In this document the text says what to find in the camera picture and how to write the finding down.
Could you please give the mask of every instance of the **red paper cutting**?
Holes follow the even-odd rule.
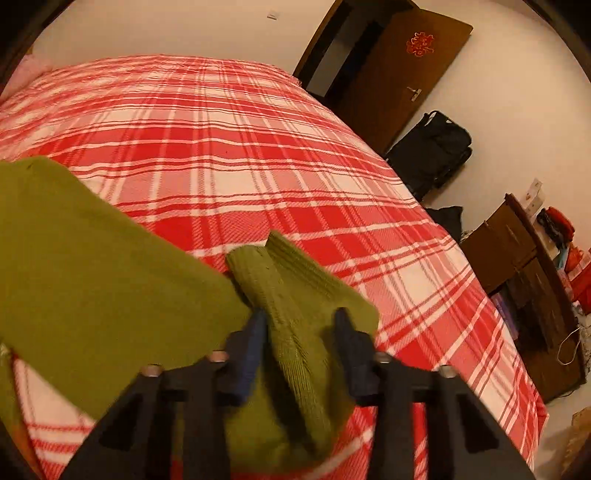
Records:
[[[431,48],[433,40],[433,35],[427,35],[425,32],[415,33],[414,37],[407,41],[407,52],[414,54],[416,57],[433,53],[435,51]]]

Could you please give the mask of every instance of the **black backpack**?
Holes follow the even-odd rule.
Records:
[[[435,110],[425,113],[385,159],[420,202],[464,165],[472,155],[471,143],[466,130]]]

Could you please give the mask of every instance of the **green sweater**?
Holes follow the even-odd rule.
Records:
[[[347,307],[373,333],[377,311],[278,232],[226,262],[249,305],[227,276],[147,232],[65,167],[44,157],[0,162],[7,345],[98,419],[143,365],[192,364],[263,307],[269,345],[253,394],[225,417],[232,468],[278,473],[320,462],[353,408],[332,316]]]

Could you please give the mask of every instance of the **white cable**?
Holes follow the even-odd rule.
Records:
[[[583,326],[582,326],[582,325],[579,325],[579,326],[576,328],[576,330],[573,330],[572,332],[570,332],[570,333],[569,333],[569,334],[566,336],[566,338],[565,338],[564,340],[562,340],[562,342],[560,342],[560,346],[558,347],[558,352],[556,353],[556,360],[558,360],[558,363],[560,363],[560,365],[564,365],[564,366],[566,367],[567,365],[570,365],[571,363],[573,363],[573,362],[574,362],[574,359],[575,359],[575,358],[577,358],[577,350],[579,349],[579,345],[581,344],[581,335],[580,335],[580,331],[581,331],[582,329],[583,329]],[[567,363],[567,364],[564,364],[564,363],[562,362],[562,360],[560,359],[560,349],[561,349],[561,348],[562,348],[562,346],[564,345],[565,341],[566,341],[566,340],[568,340],[572,334],[574,334],[574,333],[577,333],[577,332],[579,332],[579,341],[578,341],[578,343],[577,343],[577,346],[574,348],[573,359],[572,359],[572,360],[571,360],[569,363]]]

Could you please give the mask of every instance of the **bed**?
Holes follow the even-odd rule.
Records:
[[[172,56],[45,73],[0,106],[0,158],[32,155],[221,271],[228,251],[279,230],[376,305],[378,348],[420,368],[454,365],[532,466],[547,411],[460,248],[290,75]],[[31,443],[56,480],[93,419],[25,359],[14,374]],[[417,479],[427,477],[421,414]],[[374,412],[357,408],[332,457],[299,476],[364,479],[373,425]]]

